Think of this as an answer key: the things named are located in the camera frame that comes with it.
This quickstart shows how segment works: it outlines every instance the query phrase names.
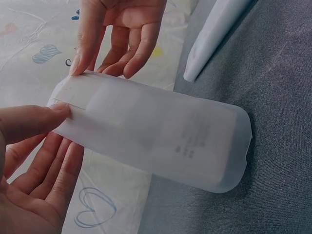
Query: heart outline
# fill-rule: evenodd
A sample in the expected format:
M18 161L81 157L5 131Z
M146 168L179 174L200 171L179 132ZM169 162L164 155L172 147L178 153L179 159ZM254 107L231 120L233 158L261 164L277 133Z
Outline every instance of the heart outline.
M87 223L84 223L83 221L81 221L79 217L80 217L80 215L82 215L84 213L92 212L92 213L96 214L96 211L91 206L89 206L88 203L86 202L86 196L88 194L95 195L98 198L105 201L108 205L110 205L113 208L113 210L114 210L113 214L108 219L106 219L105 221L102 221L100 223L87 224ZM115 216L115 214L117 213L117 207L114 204L114 202L106 194L104 194L103 192L101 192L100 190L98 190L96 188L92 188L92 187L83 188L79 192L79 200L83 204L83 206L85 208L87 208L87 210L78 212L77 216L74 219L74 222L76 223L76 225L81 227L81 228L94 228L94 227L100 226L103 223L106 223L107 221L111 220Z

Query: blue doodle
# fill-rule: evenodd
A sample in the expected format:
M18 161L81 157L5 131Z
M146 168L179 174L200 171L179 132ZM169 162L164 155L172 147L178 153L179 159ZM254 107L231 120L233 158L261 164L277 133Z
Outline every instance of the blue doodle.
M33 61L38 64L45 63L50 60L54 55L61 54L62 52L57 49L55 45L48 44L41 47L40 52L33 56Z
M78 20L78 19L79 19L80 10L78 9L78 10L76 11L76 13L77 13L77 16L73 16L73 17L72 17L72 20Z
M92 213L95 213L96 211L90 207L86 201L86 198L88 197L88 195L94 195L94 196L97 196L98 198L102 199L103 201L105 201L108 205L110 205L114 212L113 214L106 220L102 221L102 222L99 222L99 223L91 223L91 224L88 224L88 223L85 223L83 221L81 221L80 219L80 215L84 214L84 213L87 213L87 212L92 212ZM85 211L81 211L77 214L77 216L75 217L75 223L77 224L77 226L81 227L81 228L94 228L94 227L97 227L105 222L107 222L108 220L112 219L116 212L117 212L117 208L116 208L116 205L113 203L113 201L107 196L105 195L104 193L102 193L100 190L96 189L96 188L91 188L91 187L87 187L87 188L83 188L80 192L79 192L79 200L80 202L83 204L83 206L85 208L87 208L87 210Z
M176 7L176 4L172 0L168 0L168 3L170 3L172 6Z

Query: blue heart drawing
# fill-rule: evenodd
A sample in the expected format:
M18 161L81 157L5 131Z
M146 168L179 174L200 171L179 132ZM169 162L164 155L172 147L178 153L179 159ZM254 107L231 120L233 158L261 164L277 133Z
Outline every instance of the blue heart drawing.
M76 13L77 13L77 16L73 16L73 17L72 17L72 20L78 20L78 19L79 19L80 10L78 9L78 10L76 11Z
M99 221L98 220L98 216L97 216L97 213L96 213L95 209L92 208L88 204L86 199L89 198L90 195L97 196L98 198L103 200L106 204L108 204L112 208L112 214L108 218L106 218L104 221ZM87 210L79 212L77 214L77 216L75 217L75 220L74 220L75 223L77 224L77 226L79 226L81 228L94 228L94 227L97 227L97 226L107 222L108 220L112 219L115 216L116 212L117 212L116 205L113 203L113 201L107 195L105 195L104 193L102 193L100 190L98 190L96 188L91 188L91 187L83 188L79 192L79 200L83 204L83 206L85 208L87 208ZM89 212L91 212L92 215L97 218L97 222L98 223L85 223L84 221L81 220L80 216L86 215Z
M41 47L40 52L33 56L33 61L38 64L45 63L50 60L54 55L61 54L62 52L57 49L55 45L48 44Z

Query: yellow doodle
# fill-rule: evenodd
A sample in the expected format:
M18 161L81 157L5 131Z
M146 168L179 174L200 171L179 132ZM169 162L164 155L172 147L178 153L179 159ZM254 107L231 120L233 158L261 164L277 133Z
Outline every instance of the yellow doodle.
M157 58L157 57L163 56L163 54L164 54L164 52L162 51L162 49L158 45L156 45L154 51L152 52L151 57Z

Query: finger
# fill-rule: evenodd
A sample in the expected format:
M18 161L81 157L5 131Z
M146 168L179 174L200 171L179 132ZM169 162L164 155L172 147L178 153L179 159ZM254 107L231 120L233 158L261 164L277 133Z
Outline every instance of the finger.
M62 136L49 133L27 172L17 177L11 185L25 194L30 194L46 177L62 140Z
M61 169L61 166L63 164L66 152L68 150L69 145L72 142L68 139L63 139L57 156L55 157L48 174L46 175L45 179L43 180L43 182L36 187L29 195L34 197L34 198L39 198L42 200L45 200L46 197L48 196L48 194L50 193L57 177L59 174L59 171Z
M4 176L9 179L30 153L43 141L47 134L41 134L10 145L5 153Z
M81 0L78 49L69 73L77 76L90 65L101 37L106 8L100 0Z
M125 27L114 26L111 35L112 48L108 52L102 65L97 72L101 73L108 66L115 64L127 52L129 44L129 29Z
M97 48L96 48L96 52L94 54L94 57L90 63L90 65L88 66L87 70L89 71L94 71L94 67L96 66L96 62L97 62L97 58L98 58L98 54L101 50L101 45L102 45L102 42L103 42L103 38L104 38L104 35L105 35L105 31L106 31L106 27L103 26L102 29L101 29L101 34L100 34L100 38L98 40L98 43L97 43Z
M108 66L102 72L115 77L121 76L127 63L136 54L140 42L141 42L141 29L140 28L131 29L129 33L129 50L127 51L127 53L118 62L116 62L111 66Z
M19 106L0 109L0 133L6 144L47 133L57 128L69 116L68 104L52 107Z
M84 148L71 143L55 184L46 198L64 221L81 170Z
M140 45L136 51L136 54L127 63L123 71L123 74L126 78L131 78L145 65L156 46L159 30L159 23L150 23L142 27Z

